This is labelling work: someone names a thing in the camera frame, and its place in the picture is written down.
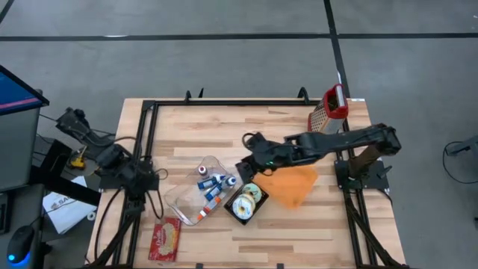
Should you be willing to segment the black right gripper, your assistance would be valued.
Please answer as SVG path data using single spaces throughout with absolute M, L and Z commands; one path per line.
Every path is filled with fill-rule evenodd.
M 274 171 L 278 168 L 292 167 L 294 154 L 298 147 L 293 144 L 266 140 L 262 134 L 253 134 L 248 139 L 248 150 L 251 155 L 235 165 L 243 183 L 250 183 L 251 175 L 255 175 L 257 172 L 263 173 L 265 170 Z

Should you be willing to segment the white frosted toy donut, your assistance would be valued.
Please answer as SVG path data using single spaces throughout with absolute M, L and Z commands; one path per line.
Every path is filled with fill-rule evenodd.
M 232 211 L 239 219 L 248 220 L 253 216 L 255 206 L 256 203 L 252 194 L 240 194 L 232 203 Z

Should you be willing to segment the red bottle orange cap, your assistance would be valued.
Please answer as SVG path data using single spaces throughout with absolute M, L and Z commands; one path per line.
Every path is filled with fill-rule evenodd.
M 222 199 L 219 196 L 216 196 L 209 201 L 199 212 L 197 220 L 200 221 L 201 219 L 205 218 L 221 202 L 221 200 Z

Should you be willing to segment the black mesh tray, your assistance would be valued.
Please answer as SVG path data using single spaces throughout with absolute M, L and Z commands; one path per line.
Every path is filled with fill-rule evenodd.
M 254 213 L 253 213 L 253 216 L 248 219 L 248 220 L 241 220 L 239 219 L 238 217 L 236 217 L 232 211 L 232 203 L 234 201 L 234 199 L 242 194 L 242 188 L 243 188 L 244 185 L 242 185 L 241 187 L 239 187 L 239 189 L 232 195 L 232 197 L 226 202 L 226 204 L 224 205 L 224 208 L 225 210 L 227 210 L 227 212 L 234 218 L 236 219 L 238 222 L 240 222 L 242 225 L 247 225 L 248 222 L 253 218 L 253 216 L 255 215 L 255 213 L 257 212 L 257 210 L 260 209 L 260 207 L 263 206 L 263 204 L 266 202 L 266 200 L 269 198 L 269 194 L 267 194 L 262 188 L 261 188 L 261 191 L 262 191 L 262 197 L 261 197 L 261 200 L 259 202 L 256 202 L 256 206 L 255 206 L 255 210 L 254 210 Z

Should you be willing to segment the clear plastic container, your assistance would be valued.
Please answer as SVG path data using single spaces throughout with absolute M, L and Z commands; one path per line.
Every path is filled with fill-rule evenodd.
M 198 167 L 205 166 L 208 170 L 207 176 L 201 176 L 198 173 Z M 223 187 L 221 193 L 218 195 L 222 200 L 227 197 L 230 191 L 235 189 L 235 185 L 238 183 L 238 179 L 232 173 L 230 173 L 214 156 L 206 156 L 202 159 L 202 162 L 191 172 L 186 178 L 185 185 L 178 185 L 172 188 L 166 193 L 167 205 L 172 209 L 173 213 L 187 226 L 195 226 L 202 220 L 204 220 L 211 212 L 216 209 L 219 203 L 205 218 L 200 221 L 197 220 L 197 216 L 202 208 L 209 202 L 205 198 L 205 194 L 213 187 L 200 190 L 197 183 L 209 178 L 213 174 L 225 175 L 225 179 L 220 183 Z M 228 187 L 225 183 L 227 178 L 234 176 L 237 181 L 233 187 Z

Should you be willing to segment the red popcorn bag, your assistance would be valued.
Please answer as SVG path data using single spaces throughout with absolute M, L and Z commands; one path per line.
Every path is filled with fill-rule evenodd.
M 182 222 L 176 217 L 165 217 L 155 224 L 148 259 L 159 262 L 174 262 L 179 248 Z

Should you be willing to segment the black metal stand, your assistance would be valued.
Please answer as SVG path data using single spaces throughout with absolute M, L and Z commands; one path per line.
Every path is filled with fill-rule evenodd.
M 35 137 L 29 183 L 41 184 L 48 191 L 63 194 L 80 202 L 97 206 L 101 194 L 63 177 L 72 149 L 59 140 Z

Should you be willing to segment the white printed paper bag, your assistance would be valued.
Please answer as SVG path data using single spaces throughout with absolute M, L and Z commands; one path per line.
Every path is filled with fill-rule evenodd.
M 60 235 L 69 231 L 97 209 L 94 205 L 55 192 L 44 196 L 43 207 Z

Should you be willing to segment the red steel box grater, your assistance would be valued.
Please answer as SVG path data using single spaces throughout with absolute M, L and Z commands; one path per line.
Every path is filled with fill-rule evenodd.
M 308 115 L 308 131 L 336 134 L 347 118 L 349 108 L 343 85 L 336 84 L 326 91 L 319 104 Z

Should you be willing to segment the grey computer desk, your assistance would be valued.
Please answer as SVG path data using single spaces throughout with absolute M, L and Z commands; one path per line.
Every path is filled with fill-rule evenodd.
M 44 253 L 42 242 L 42 213 L 43 194 L 42 185 L 29 185 L 10 191 L 13 196 L 10 230 L 0 234 L 0 269 L 43 269 Z M 7 246 L 14 232 L 21 226 L 28 226 L 32 221 L 34 237 L 30 246 L 30 255 L 26 262 L 15 266 L 7 261 Z

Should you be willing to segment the computer monitor blue screen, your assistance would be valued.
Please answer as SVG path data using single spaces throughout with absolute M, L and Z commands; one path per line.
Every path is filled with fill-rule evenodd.
M 0 192 L 27 185 L 39 113 L 49 100 L 0 65 Z

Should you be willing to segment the black computer mouse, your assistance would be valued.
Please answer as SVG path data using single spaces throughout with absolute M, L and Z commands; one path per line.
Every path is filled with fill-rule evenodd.
M 14 232 L 6 254 L 10 265 L 20 266 L 28 262 L 33 238 L 34 229 L 31 226 L 21 226 Z

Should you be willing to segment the black aluminium table frame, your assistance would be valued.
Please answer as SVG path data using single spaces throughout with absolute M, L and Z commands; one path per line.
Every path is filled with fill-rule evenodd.
M 408 269 L 379 242 L 376 232 L 401 253 L 391 204 L 377 197 L 364 207 L 364 194 L 376 175 L 373 162 L 357 179 L 347 176 L 347 161 L 365 148 L 331 152 L 310 164 L 318 173 L 301 206 L 285 208 L 269 196 L 247 225 L 224 205 L 243 183 L 235 167 L 251 152 L 247 133 L 267 140 L 308 132 L 307 117 L 317 104 L 310 99 L 127 99 L 117 128 L 120 145 L 148 158 L 159 175 L 156 191 L 130 197 L 124 189 L 104 189 L 95 229 L 82 269 L 358 268 Z M 350 102 L 339 133 L 373 126 L 363 102 Z M 156 223 L 176 217 L 166 193 L 185 185 L 186 176 L 206 156 L 214 156 L 238 183 L 204 220 L 183 222 L 174 262 L 148 259 Z

